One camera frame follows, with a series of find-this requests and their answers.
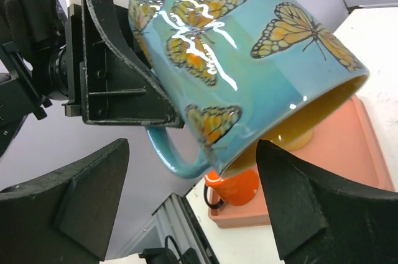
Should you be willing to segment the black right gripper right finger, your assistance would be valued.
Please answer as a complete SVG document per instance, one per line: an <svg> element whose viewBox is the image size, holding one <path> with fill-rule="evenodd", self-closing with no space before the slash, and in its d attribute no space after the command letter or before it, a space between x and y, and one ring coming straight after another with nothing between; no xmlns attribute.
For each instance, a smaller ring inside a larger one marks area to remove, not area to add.
<svg viewBox="0 0 398 264"><path fill-rule="evenodd" d="M396 263L397 193L367 186L261 140L256 162L279 258Z"/></svg>

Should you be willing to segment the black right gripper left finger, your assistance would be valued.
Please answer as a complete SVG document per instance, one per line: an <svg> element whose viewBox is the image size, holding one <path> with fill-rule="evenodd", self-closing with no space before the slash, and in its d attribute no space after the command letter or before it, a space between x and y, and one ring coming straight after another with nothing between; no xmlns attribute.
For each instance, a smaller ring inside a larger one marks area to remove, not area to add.
<svg viewBox="0 0 398 264"><path fill-rule="evenodd" d="M129 163L117 139L81 160L1 190L1 263L99 263Z"/></svg>

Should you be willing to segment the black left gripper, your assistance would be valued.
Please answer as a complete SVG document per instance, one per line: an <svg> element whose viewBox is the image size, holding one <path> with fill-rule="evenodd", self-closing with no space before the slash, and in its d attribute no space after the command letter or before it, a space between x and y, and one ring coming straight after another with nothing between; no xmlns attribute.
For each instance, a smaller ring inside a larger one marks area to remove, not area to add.
<svg viewBox="0 0 398 264"><path fill-rule="evenodd" d="M65 28L67 117L91 125L183 127L159 80L132 49L127 8L81 0L68 7Z"/></svg>

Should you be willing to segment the orange mug black handle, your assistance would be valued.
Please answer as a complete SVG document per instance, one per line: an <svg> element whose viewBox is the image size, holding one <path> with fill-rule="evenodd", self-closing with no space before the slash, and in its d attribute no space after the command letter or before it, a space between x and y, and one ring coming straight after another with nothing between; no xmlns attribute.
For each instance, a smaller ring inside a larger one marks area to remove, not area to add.
<svg viewBox="0 0 398 264"><path fill-rule="evenodd" d="M219 209L225 203L243 206L255 197L259 183L258 174L252 169L230 178L222 178L213 170L205 175L203 198L210 209ZM216 203L209 202L209 189L212 189L219 196Z"/></svg>

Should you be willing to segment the blue butterfly mug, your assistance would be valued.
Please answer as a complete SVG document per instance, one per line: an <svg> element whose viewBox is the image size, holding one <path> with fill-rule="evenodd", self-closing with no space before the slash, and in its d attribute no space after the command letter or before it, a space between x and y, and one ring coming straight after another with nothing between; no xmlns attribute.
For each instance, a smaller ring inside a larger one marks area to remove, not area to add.
<svg viewBox="0 0 398 264"><path fill-rule="evenodd" d="M291 143L369 78L296 0L129 0L129 23L198 144L189 163L165 128L147 129L164 165L186 179L244 171L260 139Z"/></svg>

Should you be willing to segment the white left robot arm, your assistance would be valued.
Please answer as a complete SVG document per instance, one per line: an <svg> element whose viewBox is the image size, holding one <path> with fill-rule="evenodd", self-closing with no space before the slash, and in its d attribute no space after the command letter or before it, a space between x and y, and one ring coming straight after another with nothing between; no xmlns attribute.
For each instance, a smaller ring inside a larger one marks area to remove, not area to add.
<svg viewBox="0 0 398 264"><path fill-rule="evenodd" d="M1 0L1 151L54 100L91 125L175 127L183 119L113 0Z"/></svg>

